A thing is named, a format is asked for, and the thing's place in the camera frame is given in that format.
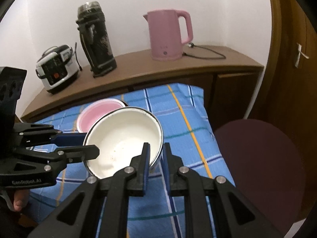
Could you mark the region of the person's left hand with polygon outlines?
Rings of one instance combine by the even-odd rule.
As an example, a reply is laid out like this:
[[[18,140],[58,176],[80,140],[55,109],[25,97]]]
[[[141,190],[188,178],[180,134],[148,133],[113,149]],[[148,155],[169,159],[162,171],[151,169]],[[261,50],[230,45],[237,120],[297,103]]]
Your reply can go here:
[[[16,212],[20,212],[27,205],[29,196],[29,190],[17,190],[14,193],[13,207]]]

